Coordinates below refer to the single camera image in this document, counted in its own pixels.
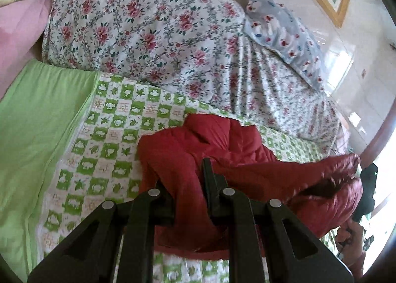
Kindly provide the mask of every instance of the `pink floral pattern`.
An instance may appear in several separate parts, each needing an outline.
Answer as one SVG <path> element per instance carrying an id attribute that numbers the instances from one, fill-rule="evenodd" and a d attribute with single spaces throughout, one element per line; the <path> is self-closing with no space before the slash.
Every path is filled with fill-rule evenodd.
<path id="1" fill-rule="evenodd" d="M 335 105 L 251 40 L 244 22 L 233 0 L 54 0 L 43 59 L 149 82 L 328 153 L 339 126 Z"/>

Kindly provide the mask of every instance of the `floral bedsheet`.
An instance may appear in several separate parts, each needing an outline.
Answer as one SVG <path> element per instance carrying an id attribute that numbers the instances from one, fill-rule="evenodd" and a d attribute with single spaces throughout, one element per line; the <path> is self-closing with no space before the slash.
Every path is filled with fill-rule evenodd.
<path id="1" fill-rule="evenodd" d="M 149 82 L 328 154 L 335 105 L 243 33 L 234 0 L 54 0 L 43 60 Z"/>
<path id="2" fill-rule="evenodd" d="M 202 113 L 254 124 L 208 104 L 110 73 L 102 73 L 96 94 L 80 127 L 58 162 L 44 195 L 37 228 L 38 261 L 42 260 L 104 200 L 117 203 L 137 197 L 142 169 L 136 155 L 142 135 L 183 124 L 187 114 Z M 322 158 L 311 141 L 256 125 L 263 144 L 283 161 Z M 335 251 L 334 233 L 322 242 Z M 229 262 L 189 260 L 154 254 L 153 281 L 228 282 Z"/>

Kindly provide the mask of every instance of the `red puffer jacket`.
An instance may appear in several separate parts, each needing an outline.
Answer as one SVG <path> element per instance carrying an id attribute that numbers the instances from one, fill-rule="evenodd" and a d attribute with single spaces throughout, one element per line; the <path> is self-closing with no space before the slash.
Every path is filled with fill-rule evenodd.
<path id="1" fill-rule="evenodd" d="M 228 258 L 226 232 L 210 221 L 201 188 L 205 157 L 230 187 L 251 199 L 280 199 L 317 237 L 345 222 L 363 192 L 360 179 L 352 178 L 358 156 L 282 162 L 262 145 L 255 126 L 215 115 L 189 115 L 182 127 L 143 136 L 137 150 L 140 192 L 159 178 L 176 201 L 175 225 L 156 228 L 155 249 L 189 259 Z"/>

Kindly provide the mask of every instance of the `green and white checkered pattern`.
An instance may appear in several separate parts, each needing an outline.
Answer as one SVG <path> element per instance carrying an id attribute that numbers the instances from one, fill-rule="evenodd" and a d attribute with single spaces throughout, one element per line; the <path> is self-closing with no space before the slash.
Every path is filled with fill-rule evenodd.
<path id="1" fill-rule="evenodd" d="M 102 73 L 84 123 L 58 163 L 38 227 L 38 260 L 106 199 L 117 203 L 137 196 L 142 171 L 136 155 L 142 135 L 181 126 L 191 113 L 248 120 L 208 104 L 150 85 Z M 263 144 L 283 161 L 321 158 L 312 142 L 257 126 Z M 227 282 L 228 261 L 204 262 L 155 254 L 155 282 Z"/>

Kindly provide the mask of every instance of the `pink sheet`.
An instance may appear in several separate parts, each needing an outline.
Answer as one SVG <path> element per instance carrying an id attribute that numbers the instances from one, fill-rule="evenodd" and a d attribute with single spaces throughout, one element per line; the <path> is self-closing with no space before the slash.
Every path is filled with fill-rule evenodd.
<path id="1" fill-rule="evenodd" d="M 22 0 L 0 7 L 0 99 L 31 58 L 40 58 L 38 41 L 52 0 Z"/>

